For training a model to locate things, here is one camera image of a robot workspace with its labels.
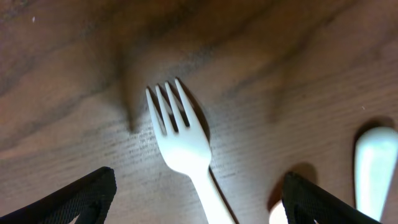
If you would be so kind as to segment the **white plastic spoon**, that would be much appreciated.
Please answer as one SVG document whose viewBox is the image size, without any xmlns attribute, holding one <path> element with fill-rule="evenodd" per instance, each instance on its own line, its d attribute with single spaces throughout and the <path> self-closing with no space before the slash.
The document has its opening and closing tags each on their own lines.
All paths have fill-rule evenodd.
<svg viewBox="0 0 398 224">
<path fill-rule="evenodd" d="M 354 192 L 356 209 L 381 221 L 397 164 L 397 131 L 376 127 L 355 144 Z"/>
</svg>

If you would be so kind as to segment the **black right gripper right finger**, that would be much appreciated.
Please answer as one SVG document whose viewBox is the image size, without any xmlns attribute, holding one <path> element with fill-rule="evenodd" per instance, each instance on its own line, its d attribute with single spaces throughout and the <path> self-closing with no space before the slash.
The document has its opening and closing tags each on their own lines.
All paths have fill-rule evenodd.
<svg viewBox="0 0 398 224">
<path fill-rule="evenodd" d="M 295 172 L 284 176 L 282 204 L 289 224 L 381 224 Z"/>
</svg>

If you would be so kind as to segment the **white plastic fork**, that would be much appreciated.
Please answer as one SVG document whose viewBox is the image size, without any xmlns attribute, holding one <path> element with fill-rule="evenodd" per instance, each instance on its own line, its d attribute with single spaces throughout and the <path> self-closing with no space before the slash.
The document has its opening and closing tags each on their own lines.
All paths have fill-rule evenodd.
<svg viewBox="0 0 398 224">
<path fill-rule="evenodd" d="M 210 173 L 212 154 L 209 140 L 178 79 L 175 79 L 175 84 L 188 125 L 184 123 L 169 83 L 165 83 L 169 102 L 162 96 L 160 86 L 155 86 L 159 110 L 155 107 L 150 89 L 146 88 L 150 118 L 160 153 L 172 170 L 191 179 L 208 223 L 234 223 Z"/>
<path fill-rule="evenodd" d="M 269 212 L 269 224 L 289 224 L 285 213 L 285 208 L 279 200 Z"/>
</svg>

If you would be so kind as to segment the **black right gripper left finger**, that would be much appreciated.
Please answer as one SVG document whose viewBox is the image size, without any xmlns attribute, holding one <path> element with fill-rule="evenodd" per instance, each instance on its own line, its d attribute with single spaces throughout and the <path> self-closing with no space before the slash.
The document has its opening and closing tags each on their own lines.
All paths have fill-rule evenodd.
<svg viewBox="0 0 398 224">
<path fill-rule="evenodd" d="M 1 223 L 104 223 L 117 186 L 114 170 L 101 167 L 62 189 L 1 217 Z"/>
</svg>

